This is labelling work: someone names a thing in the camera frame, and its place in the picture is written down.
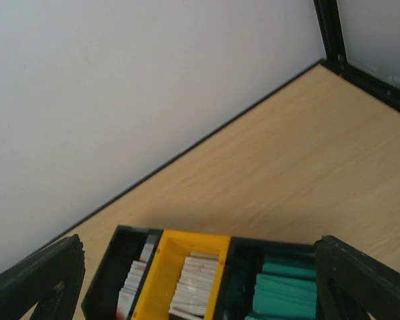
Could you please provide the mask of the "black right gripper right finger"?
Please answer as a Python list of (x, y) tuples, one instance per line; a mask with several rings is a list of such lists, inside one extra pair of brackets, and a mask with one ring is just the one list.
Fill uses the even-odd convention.
[(317, 319), (400, 319), (400, 273), (334, 236), (314, 244)]

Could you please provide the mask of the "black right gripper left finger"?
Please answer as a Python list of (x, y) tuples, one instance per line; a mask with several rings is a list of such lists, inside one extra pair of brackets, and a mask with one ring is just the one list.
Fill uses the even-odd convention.
[(0, 274), (0, 319), (72, 319), (84, 276), (79, 236), (58, 240)]

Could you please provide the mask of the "teal card stack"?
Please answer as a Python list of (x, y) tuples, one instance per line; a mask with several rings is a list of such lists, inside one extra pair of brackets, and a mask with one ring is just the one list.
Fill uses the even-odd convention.
[(315, 319), (317, 285), (314, 265), (304, 259), (264, 256), (256, 275), (252, 310), (246, 319)]

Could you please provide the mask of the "red white card stack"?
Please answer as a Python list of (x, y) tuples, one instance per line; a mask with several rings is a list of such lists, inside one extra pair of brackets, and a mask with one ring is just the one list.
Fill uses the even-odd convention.
[(146, 273), (147, 263), (153, 255), (156, 235), (149, 235), (143, 246), (140, 258), (131, 263), (130, 270), (119, 291), (116, 319), (128, 319), (132, 307), (135, 305), (135, 296), (140, 288), (141, 280)]

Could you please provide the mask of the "black left tray compartment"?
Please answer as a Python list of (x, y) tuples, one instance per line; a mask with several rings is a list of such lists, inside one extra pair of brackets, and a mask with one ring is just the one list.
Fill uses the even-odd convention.
[(140, 258), (150, 235), (156, 252), (162, 233), (162, 229), (117, 226), (81, 304), (86, 319), (117, 318), (119, 291), (132, 262)]

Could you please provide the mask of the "black tray compartment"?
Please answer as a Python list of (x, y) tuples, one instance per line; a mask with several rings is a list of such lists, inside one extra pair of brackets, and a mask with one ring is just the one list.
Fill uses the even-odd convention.
[(252, 310), (256, 275), (261, 272), (266, 255), (304, 259), (315, 267), (312, 245), (232, 238), (213, 314), (214, 319), (246, 319), (245, 316)]
[(140, 258), (150, 235), (156, 252), (162, 233), (162, 229), (117, 226), (81, 304), (86, 319), (117, 318), (119, 291), (132, 262)]

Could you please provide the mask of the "yellow middle tray compartment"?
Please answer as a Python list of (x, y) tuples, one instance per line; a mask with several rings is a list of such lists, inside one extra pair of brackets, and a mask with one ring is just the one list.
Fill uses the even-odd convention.
[(192, 252), (217, 256), (217, 273), (211, 286), (205, 318), (212, 319), (231, 238), (166, 229), (162, 233), (132, 319), (168, 319), (185, 258)]

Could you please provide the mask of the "black right tray compartment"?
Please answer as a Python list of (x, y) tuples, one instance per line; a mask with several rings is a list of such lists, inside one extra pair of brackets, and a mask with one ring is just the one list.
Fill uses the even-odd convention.
[(304, 259), (315, 267), (312, 245), (232, 238), (213, 314), (214, 319), (246, 319), (245, 316), (252, 310), (256, 275), (261, 272), (266, 255)]

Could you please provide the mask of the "black metal cage frame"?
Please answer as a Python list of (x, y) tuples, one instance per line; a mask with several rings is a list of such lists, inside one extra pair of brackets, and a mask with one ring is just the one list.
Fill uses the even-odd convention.
[(326, 52), (322, 66), (400, 113), (400, 89), (348, 62), (337, 2), (314, 5)]

